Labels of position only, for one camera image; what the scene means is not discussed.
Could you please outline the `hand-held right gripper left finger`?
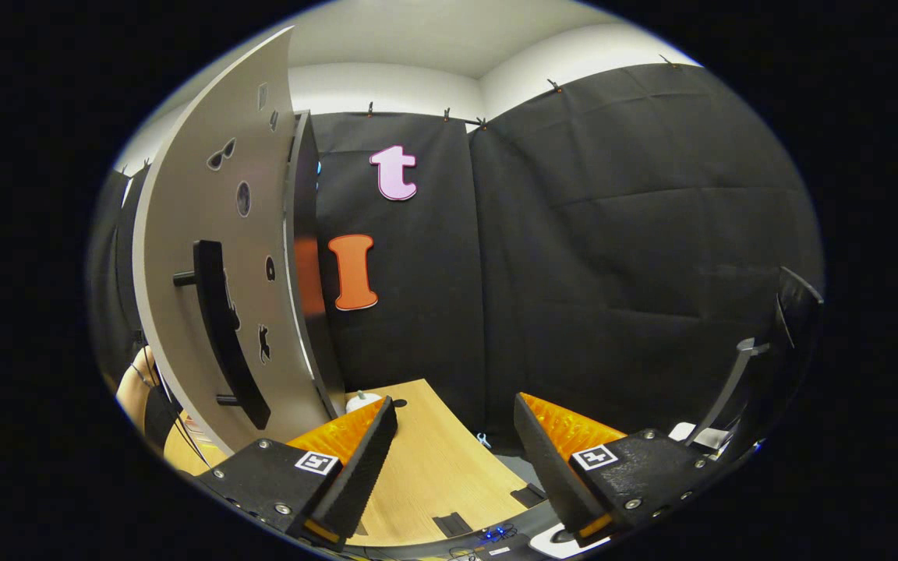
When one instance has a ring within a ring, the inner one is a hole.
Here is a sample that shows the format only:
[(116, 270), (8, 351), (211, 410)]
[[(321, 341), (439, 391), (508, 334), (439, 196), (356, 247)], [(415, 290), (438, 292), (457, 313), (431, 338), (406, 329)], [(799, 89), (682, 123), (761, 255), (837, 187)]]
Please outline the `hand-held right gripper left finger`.
[(397, 427), (393, 399), (375, 399), (288, 443), (257, 438), (196, 482), (272, 533), (341, 552), (377, 486)]

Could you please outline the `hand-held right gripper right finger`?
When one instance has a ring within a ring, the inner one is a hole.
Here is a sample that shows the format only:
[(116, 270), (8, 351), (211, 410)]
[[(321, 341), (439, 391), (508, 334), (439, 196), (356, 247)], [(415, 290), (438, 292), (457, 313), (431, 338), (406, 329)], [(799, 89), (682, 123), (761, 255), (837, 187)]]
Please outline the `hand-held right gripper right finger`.
[(612, 429), (518, 392), (514, 430), (556, 512), (577, 541), (631, 535), (695, 500), (726, 465), (656, 429)]

